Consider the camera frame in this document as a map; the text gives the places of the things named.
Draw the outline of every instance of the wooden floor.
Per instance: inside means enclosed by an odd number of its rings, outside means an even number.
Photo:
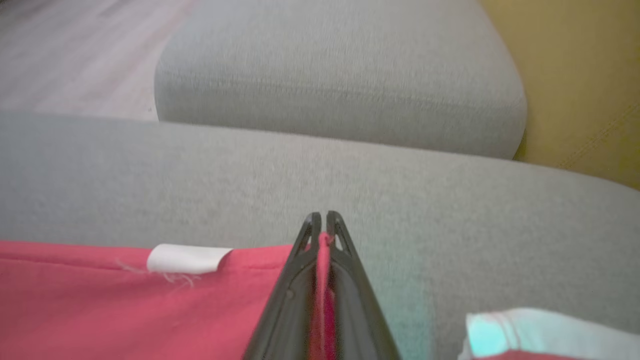
[[[157,120],[156,63],[195,1],[1,1],[0,110]]]

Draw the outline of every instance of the white tag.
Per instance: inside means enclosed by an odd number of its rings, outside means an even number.
[[[204,274],[214,272],[231,250],[224,247],[160,244],[147,258],[150,272]]]

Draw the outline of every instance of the gray upholstery fabric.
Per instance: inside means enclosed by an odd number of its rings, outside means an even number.
[[[156,69],[160,120],[512,158],[524,92],[470,0],[201,0]]]
[[[0,114],[0,238],[291,243],[340,211],[403,359],[465,313],[531,306],[640,333],[640,192],[511,161],[178,124]]]

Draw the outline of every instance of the red fabric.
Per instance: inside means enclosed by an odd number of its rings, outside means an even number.
[[[316,264],[316,302],[309,339],[310,360],[335,360],[335,312],[334,294],[329,289],[330,253],[333,239],[327,233],[320,234]]]
[[[147,249],[0,242],[1,357],[240,359],[290,251],[165,278]]]
[[[476,360],[578,360],[573,357],[553,354],[535,354],[533,352],[510,350],[503,354],[488,357],[478,357]]]

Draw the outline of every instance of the yellow wall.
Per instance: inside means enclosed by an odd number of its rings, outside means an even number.
[[[529,103],[515,159],[640,189],[640,0],[481,0]]]

